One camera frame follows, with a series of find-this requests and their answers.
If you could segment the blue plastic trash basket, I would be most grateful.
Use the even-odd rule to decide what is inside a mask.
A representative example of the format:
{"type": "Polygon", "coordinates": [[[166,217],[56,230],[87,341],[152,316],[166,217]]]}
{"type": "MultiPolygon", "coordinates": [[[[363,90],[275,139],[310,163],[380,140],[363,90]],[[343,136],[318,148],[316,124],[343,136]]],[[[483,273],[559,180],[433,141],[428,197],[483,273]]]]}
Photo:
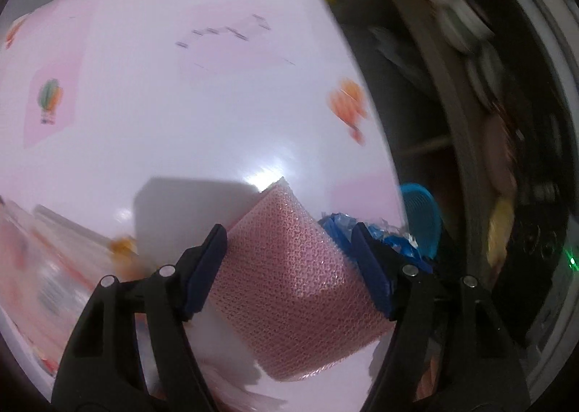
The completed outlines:
{"type": "Polygon", "coordinates": [[[441,229],[441,210],[438,203],[423,185],[403,184],[400,186],[407,227],[418,244],[423,258],[433,260],[438,252],[441,229]]]}

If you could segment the pink bubble wrap pouch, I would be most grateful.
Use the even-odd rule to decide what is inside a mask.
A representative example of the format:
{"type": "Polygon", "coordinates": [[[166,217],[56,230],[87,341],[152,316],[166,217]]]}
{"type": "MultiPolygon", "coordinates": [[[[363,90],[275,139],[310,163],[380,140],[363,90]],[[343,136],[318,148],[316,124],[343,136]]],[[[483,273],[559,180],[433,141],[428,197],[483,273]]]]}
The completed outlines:
{"type": "Polygon", "coordinates": [[[229,229],[209,298],[280,382],[316,374],[394,327],[285,180],[270,185],[229,229]]]}

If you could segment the blue wrapper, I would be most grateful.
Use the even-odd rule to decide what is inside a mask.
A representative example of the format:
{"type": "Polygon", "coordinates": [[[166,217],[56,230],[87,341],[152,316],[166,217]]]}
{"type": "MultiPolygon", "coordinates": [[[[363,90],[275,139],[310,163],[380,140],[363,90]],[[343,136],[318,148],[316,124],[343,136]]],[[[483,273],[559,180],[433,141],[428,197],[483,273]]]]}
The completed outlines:
{"type": "MultiPolygon", "coordinates": [[[[325,215],[318,224],[349,258],[353,258],[352,233],[359,221],[345,213],[325,215]]],[[[436,218],[409,216],[406,229],[386,222],[364,223],[372,239],[390,247],[415,264],[421,271],[432,274],[434,258],[441,236],[441,222],[436,218]]]]}

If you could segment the clear zip plastic bag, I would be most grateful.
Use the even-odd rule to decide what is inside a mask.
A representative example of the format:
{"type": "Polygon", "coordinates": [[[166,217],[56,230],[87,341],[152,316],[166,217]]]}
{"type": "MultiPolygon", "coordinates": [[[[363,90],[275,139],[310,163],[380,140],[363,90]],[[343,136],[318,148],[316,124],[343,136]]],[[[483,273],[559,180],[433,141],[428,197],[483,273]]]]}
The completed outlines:
{"type": "Polygon", "coordinates": [[[1,202],[1,307],[51,376],[98,282],[148,272],[130,236],[108,239],[44,206],[1,202]]]}

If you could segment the pink patterned tablecloth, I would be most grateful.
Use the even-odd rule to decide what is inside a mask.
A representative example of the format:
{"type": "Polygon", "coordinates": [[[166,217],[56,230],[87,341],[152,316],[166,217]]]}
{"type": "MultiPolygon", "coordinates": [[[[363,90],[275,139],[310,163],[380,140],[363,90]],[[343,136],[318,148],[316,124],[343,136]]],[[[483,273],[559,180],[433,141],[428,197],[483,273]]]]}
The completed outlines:
{"type": "MultiPolygon", "coordinates": [[[[141,279],[217,224],[228,236],[279,180],[317,223],[406,223],[383,125],[325,0],[53,0],[1,34],[1,202],[132,237],[141,279]]],[[[363,410],[393,330],[280,382],[209,295],[183,326],[215,411],[363,410]]],[[[1,313],[57,410],[59,368],[49,375],[1,313]]],[[[142,313],[135,329],[162,399],[142,313]]]]}

